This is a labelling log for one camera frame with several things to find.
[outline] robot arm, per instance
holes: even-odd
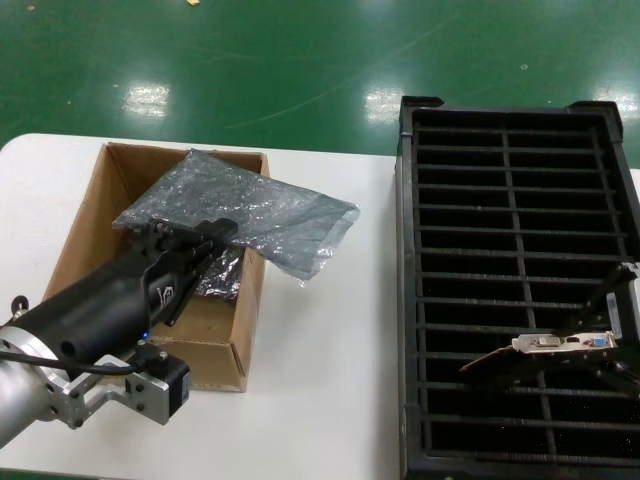
[[[0,448],[35,420],[79,428],[109,400],[167,423],[189,397],[189,367],[144,339],[175,324],[236,231],[152,220],[128,253],[33,310],[16,298],[0,328]],[[109,375],[124,386],[99,384]]]
[[[520,335],[461,373],[476,385],[508,388],[564,368],[586,368],[640,399],[640,264],[620,264],[562,330]]]

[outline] white table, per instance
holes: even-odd
[[[110,140],[30,134],[0,152],[0,318],[15,295],[42,298]],[[246,393],[194,392],[164,427],[118,404],[76,431],[38,422],[0,451],[0,467],[154,480],[397,478],[394,158],[115,141],[259,150],[274,178],[354,202],[362,215],[305,288],[267,269]]]

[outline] metal bracket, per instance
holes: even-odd
[[[0,329],[0,340],[5,350],[42,358],[56,359],[53,353],[30,333],[11,326]],[[128,367],[127,362],[105,355],[96,365]],[[99,384],[104,375],[83,373],[69,381],[66,372],[48,367],[32,366],[49,392],[49,410],[39,420],[58,419],[72,429],[81,427],[109,400],[141,413],[165,425],[169,414],[169,385],[146,373],[132,373],[124,377],[125,386]]]

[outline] black plastic tray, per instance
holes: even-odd
[[[611,102],[403,98],[403,478],[640,478],[640,402],[578,370],[494,394],[458,373],[521,333],[561,326],[616,263],[640,259],[622,133]]]

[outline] silver metal part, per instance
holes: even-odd
[[[568,337],[527,334],[514,338],[511,346],[522,353],[590,352],[617,347],[611,332],[576,333]]]
[[[0,361],[0,448],[49,411],[49,393],[34,370]]]
[[[129,366],[111,355],[105,355],[96,365]],[[61,377],[50,378],[53,388],[50,401],[57,410],[56,417],[75,429],[106,402],[115,400],[161,425],[169,421],[169,385],[165,382],[146,373],[132,373],[125,377],[131,385],[127,392],[125,387],[117,385],[97,385],[102,378],[103,375],[90,373],[83,373],[73,382]]]
[[[56,359],[40,340],[12,326],[0,328],[0,350]],[[68,380],[65,372],[56,372]],[[35,420],[53,420],[49,406],[49,392],[33,367],[0,361],[0,448]]]
[[[38,338],[12,326],[0,328],[0,350],[54,359]],[[96,365],[128,367],[111,355]],[[115,400],[162,425],[169,421],[169,386],[146,373],[125,377],[131,388],[99,385],[103,375],[83,373],[70,382],[67,373],[48,367],[0,360],[0,448],[35,420],[58,419],[81,427],[102,405]]]

